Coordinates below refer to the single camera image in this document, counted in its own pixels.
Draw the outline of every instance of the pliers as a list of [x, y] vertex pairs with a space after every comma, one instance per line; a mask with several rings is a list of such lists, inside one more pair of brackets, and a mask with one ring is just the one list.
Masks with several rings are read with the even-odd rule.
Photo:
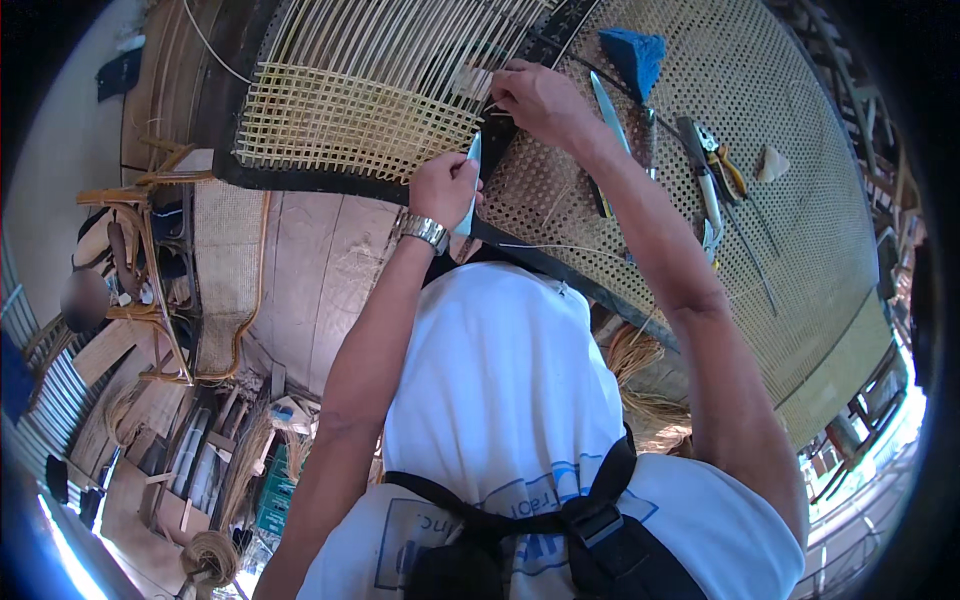
[[713, 134], [702, 124], [695, 123], [694, 127], [697, 137], [700, 138], [700, 146], [707, 157], [707, 165], [716, 178], [721, 200], [724, 204], [732, 204], [734, 207], [740, 206], [744, 200], [749, 201], [763, 227], [763, 232], [770, 241], [770, 246], [773, 247], [777, 258], [780, 258], [780, 249], [777, 248], [777, 242], [770, 231], [770, 226], [767, 225], [767, 220], [754, 199], [747, 194], [747, 181], [743, 177], [743, 172], [730, 159], [730, 147], [717, 143]]

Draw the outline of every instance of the corrugated metal wall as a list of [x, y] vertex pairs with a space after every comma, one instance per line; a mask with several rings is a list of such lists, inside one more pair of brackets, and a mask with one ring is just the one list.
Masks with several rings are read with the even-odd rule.
[[[3, 236], [2, 246], [2, 299], [6, 305], [18, 281], [14, 257], [7, 245], [6, 235]], [[26, 293], [22, 290], [3, 315], [3, 329], [21, 349], [30, 343], [39, 330]], [[10, 452], [41, 483], [44, 481], [47, 455], [53, 454], [61, 460], [69, 455], [80, 426], [90, 414], [94, 401], [108, 379], [109, 373], [98, 381], [92, 390], [88, 390], [73, 368], [72, 358], [91, 337], [91, 334], [80, 336], [54, 361], [47, 373], [35, 410], [24, 415], [16, 427], [6, 413], [3, 414], [3, 451]], [[41, 351], [49, 346], [49, 340], [41, 343]], [[79, 503], [80, 489], [72, 482], [69, 482], [67, 487], [70, 501]]]

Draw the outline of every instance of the man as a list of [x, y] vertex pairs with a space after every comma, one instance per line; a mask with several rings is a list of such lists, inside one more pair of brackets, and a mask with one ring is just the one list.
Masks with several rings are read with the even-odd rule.
[[[154, 201], [174, 193], [173, 187], [160, 188]], [[182, 202], [175, 200], [155, 208], [150, 222], [155, 241], [175, 237], [183, 224]], [[132, 235], [133, 228], [108, 207], [98, 210], [80, 227], [77, 250], [71, 257], [73, 274], [60, 298], [60, 312], [70, 330], [80, 333], [94, 329], [112, 305], [150, 304], [154, 300], [150, 283], [140, 281], [137, 275], [137, 270], [146, 268], [143, 240], [136, 238], [136, 265], [128, 263], [127, 239]], [[161, 279], [175, 279], [187, 272], [183, 259], [167, 248], [157, 250], [156, 264]]]
[[[698, 460], [641, 455], [617, 507], [707, 598], [786, 598], [804, 569], [804, 489], [724, 288], [664, 190], [573, 84], [522, 60], [507, 69], [493, 76], [497, 105], [571, 153], [605, 191], [689, 366]], [[476, 174], [464, 159], [444, 155], [418, 170], [412, 215], [457, 225]], [[399, 597], [425, 549], [456, 537], [457, 519], [422, 497], [397, 485], [367, 488], [381, 428], [387, 470], [510, 518], [588, 494], [624, 435], [616, 381], [590, 335], [583, 296], [502, 263], [454, 269], [421, 292], [433, 255], [416, 234], [399, 240], [337, 354], [257, 598]], [[577, 595], [563, 536], [504, 543], [510, 598]]]

